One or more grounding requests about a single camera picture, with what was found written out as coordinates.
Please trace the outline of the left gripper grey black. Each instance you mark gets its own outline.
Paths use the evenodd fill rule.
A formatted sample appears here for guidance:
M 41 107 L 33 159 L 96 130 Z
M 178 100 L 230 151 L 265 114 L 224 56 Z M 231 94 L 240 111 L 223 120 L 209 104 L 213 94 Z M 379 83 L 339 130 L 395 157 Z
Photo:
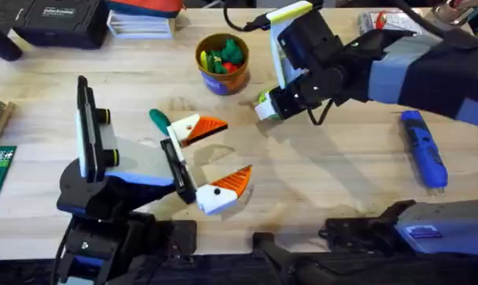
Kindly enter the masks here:
M 227 128 L 224 120 L 195 114 L 171 123 L 171 139 L 156 146 L 117 137 L 110 127 L 98 135 L 79 129 L 78 157 L 62 172 L 56 207 L 85 219 L 114 220 L 175 192 L 206 215 L 217 214 L 243 195 L 252 165 L 196 190 L 175 142 L 186 147 Z

